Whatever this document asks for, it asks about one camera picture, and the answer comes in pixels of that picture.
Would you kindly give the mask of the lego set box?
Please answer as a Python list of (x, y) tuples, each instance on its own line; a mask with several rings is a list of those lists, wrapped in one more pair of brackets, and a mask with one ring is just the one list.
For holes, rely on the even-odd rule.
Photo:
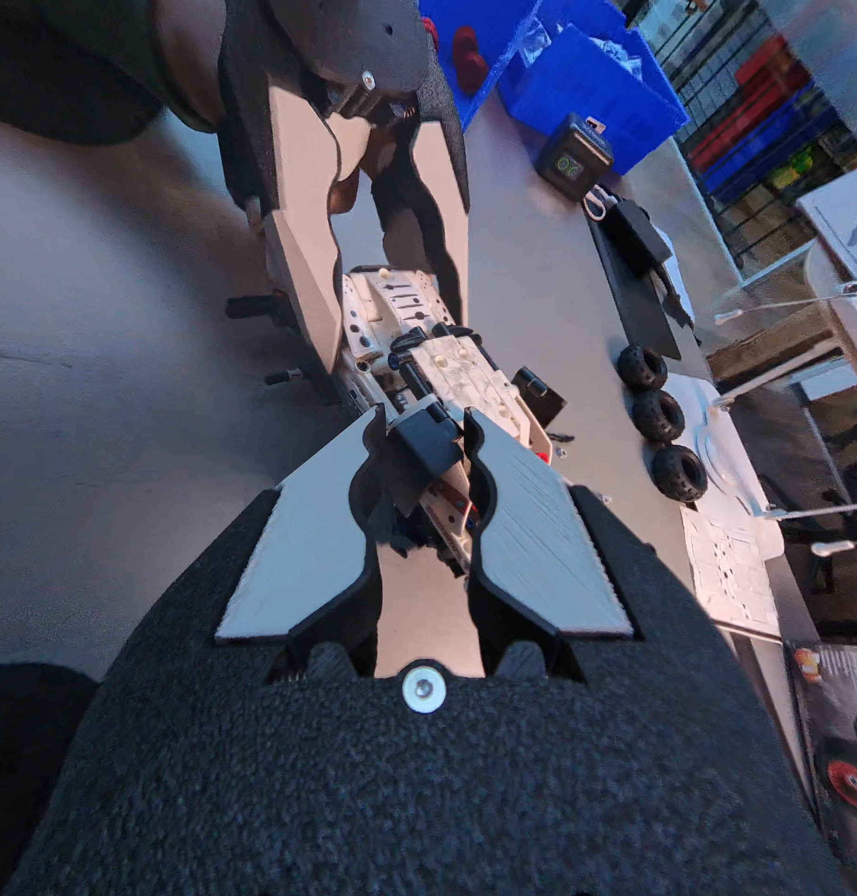
[(785, 642), (815, 816), (857, 894), (857, 645)]

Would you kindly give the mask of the lego sticker sheet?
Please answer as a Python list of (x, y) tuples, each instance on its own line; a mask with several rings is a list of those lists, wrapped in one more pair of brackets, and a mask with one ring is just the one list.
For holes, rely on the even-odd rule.
[(725, 523), (681, 510), (695, 598), (726, 630), (780, 642), (781, 631), (758, 533), (746, 523)]

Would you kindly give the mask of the person's left forearm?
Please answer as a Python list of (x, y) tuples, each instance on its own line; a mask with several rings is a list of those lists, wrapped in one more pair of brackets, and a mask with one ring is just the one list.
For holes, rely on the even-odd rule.
[(0, 1), (0, 123), (81, 146), (224, 116), (220, 1)]

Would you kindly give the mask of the white book stand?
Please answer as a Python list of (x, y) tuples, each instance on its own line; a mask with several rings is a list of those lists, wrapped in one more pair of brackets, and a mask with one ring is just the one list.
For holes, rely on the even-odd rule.
[(750, 516), (764, 521), (799, 521), (828, 514), (857, 514), (857, 503), (810, 511), (770, 509), (765, 498), (749, 491), (740, 473), (743, 447), (728, 446), (730, 409), (736, 399), (826, 357), (840, 354), (857, 376), (857, 281), (838, 286), (831, 295), (811, 301), (785, 302), (799, 310), (746, 339), (716, 351), (709, 366), (721, 392), (703, 412), (697, 448), (713, 480), (733, 490)]

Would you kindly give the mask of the stacked red and blue crates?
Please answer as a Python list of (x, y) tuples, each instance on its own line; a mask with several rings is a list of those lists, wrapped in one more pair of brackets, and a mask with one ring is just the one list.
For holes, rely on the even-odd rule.
[(779, 33), (759, 40), (729, 84), (733, 93), (684, 143), (700, 189), (720, 206), (765, 176), (818, 102), (809, 71)]

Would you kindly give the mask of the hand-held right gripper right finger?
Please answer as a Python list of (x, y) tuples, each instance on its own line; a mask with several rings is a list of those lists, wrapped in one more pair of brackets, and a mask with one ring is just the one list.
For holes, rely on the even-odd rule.
[(471, 498), (479, 509), (468, 606), (492, 644), (632, 639), (567, 480), (479, 409), (464, 416)]

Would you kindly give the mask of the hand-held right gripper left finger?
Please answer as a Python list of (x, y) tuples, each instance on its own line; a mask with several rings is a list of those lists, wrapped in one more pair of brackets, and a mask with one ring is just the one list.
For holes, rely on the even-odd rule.
[(316, 644), (357, 650), (382, 608), (368, 518), (381, 494), (386, 412), (368, 409), (275, 489), (266, 525), (219, 622), (217, 644)]

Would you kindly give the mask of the white lego vehicle model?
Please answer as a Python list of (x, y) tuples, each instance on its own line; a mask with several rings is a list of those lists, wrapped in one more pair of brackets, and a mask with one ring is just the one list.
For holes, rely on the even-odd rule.
[(478, 409), (516, 442), (550, 464), (547, 428), (566, 401), (528, 367), (513, 378), (497, 366), (479, 333), (457, 324), (422, 272), (358, 267), (343, 278), (344, 331), (332, 375), (309, 350), (308, 360), (265, 378), (267, 386), (309, 380), (327, 404), (343, 404), (352, 419), (373, 406), (386, 410), (387, 459), (398, 476), (390, 543), (406, 556), (433, 546), (455, 577), (468, 573), (479, 510), (469, 499), (470, 461), (442, 472), (419, 459), (431, 433), (445, 427), (464, 447), (466, 409)]

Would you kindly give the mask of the black knobby lego tire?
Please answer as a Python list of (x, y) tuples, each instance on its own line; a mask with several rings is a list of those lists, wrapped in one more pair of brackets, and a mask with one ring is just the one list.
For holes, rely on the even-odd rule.
[(681, 405), (663, 389), (637, 393), (631, 418), (636, 430), (650, 443), (675, 442), (686, 428)]
[(618, 377), (634, 394), (662, 389), (669, 371), (663, 357), (641, 343), (632, 343), (619, 353), (615, 362)]
[(709, 487), (702, 461), (679, 444), (664, 445), (653, 455), (651, 476), (664, 496), (681, 504), (695, 503)]

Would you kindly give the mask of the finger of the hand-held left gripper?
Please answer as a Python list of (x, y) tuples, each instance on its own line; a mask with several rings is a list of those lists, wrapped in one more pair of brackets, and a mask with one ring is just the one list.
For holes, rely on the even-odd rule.
[(344, 329), (344, 276), (330, 221), (341, 150), (305, 98), (270, 80), (267, 101), (278, 197), (268, 236), (284, 255), (300, 328), (324, 372), (333, 375)]
[(454, 324), (469, 311), (470, 193), (464, 140), (397, 133), (373, 180), (373, 201), (393, 267), (436, 278)]

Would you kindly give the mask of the black digital timer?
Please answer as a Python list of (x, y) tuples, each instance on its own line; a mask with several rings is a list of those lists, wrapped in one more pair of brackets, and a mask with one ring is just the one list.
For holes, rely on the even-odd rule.
[(613, 150), (603, 134), (571, 112), (541, 148), (534, 171), (561, 196), (579, 203), (613, 162)]

